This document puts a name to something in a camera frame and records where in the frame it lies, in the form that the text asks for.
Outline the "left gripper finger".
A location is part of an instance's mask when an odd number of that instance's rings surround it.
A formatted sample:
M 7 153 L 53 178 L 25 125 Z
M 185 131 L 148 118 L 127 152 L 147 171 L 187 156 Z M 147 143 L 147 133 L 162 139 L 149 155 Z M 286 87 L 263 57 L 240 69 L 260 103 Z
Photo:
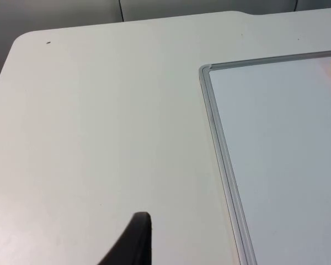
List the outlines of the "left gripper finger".
M 107 265 L 152 264 L 152 220 L 148 212 L 134 213 L 110 251 L 99 262 Z

